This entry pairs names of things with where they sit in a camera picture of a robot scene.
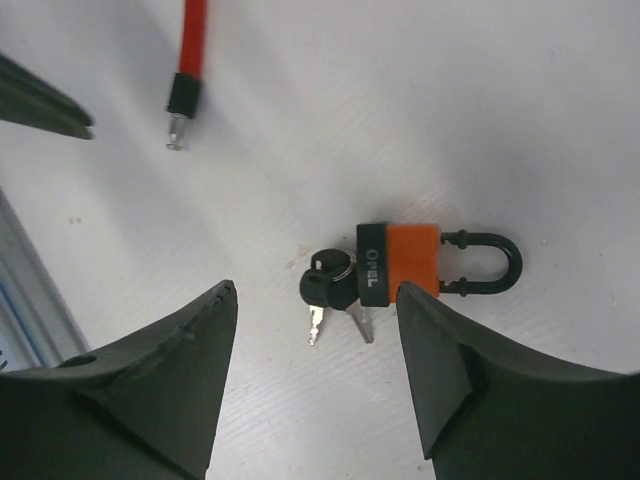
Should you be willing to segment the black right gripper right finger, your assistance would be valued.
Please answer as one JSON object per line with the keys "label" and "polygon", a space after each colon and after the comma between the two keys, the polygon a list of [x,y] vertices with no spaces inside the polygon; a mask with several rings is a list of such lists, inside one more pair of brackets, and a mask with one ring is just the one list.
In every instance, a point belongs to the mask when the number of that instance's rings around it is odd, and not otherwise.
{"label": "black right gripper right finger", "polygon": [[635,479],[639,377],[517,343],[412,283],[397,314],[424,457],[440,479]]}

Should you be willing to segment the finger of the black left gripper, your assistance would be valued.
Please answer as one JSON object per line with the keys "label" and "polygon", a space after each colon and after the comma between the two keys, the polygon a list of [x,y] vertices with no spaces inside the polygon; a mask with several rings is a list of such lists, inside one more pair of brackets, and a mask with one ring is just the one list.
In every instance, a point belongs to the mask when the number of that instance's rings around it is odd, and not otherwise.
{"label": "finger of the black left gripper", "polygon": [[75,100],[1,54],[3,121],[83,140],[94,138],[92,116]]}

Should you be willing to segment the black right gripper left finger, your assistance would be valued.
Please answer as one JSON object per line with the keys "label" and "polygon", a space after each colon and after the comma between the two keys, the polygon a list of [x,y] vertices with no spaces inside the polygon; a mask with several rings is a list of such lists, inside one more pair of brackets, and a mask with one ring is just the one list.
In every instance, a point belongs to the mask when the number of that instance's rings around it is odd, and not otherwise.
{"label": "black right gripper left finger", "polygon": [[237,326],[224,280],[55,368],[1,377],[5,479],[202,479]]}

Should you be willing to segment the orange black padlock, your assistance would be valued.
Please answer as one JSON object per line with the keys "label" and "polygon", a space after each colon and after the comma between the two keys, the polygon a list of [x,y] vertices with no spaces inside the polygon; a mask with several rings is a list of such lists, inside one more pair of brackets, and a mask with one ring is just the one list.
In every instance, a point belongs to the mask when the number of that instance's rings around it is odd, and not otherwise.
{"label": "orange black padlock", "polygon": [[[446,283],[438,277],[438,250],[444,244],[461,250],[490,247],[507,260],[506,272],[493,281],[462,277]],[[437,297],[441,293],[495,295],[511,289],[523,270],[519,248],[494,233],[459,230],[443,232],[434,224],[361,223],[356,227],[357,279],[360,302],[365,307],[387,307],[396,301],[404,282],[412,282]]]}

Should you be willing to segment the keys of orange padlock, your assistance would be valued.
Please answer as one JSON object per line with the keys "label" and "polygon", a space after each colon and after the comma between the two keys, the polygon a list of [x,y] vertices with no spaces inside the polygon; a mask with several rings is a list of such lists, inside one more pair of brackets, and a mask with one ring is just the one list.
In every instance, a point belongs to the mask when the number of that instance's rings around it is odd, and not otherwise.
{"label": "keys of orange padlock", "polygon": [[354,253],[329,248],[314,253],[310,268],[299,282],[299,293],[308,305],[308,343],[315,346],[327,309],[343,311],[355,322],[367,344],[374,342],[373,326],[365,316],[358,291],[357,261]]}

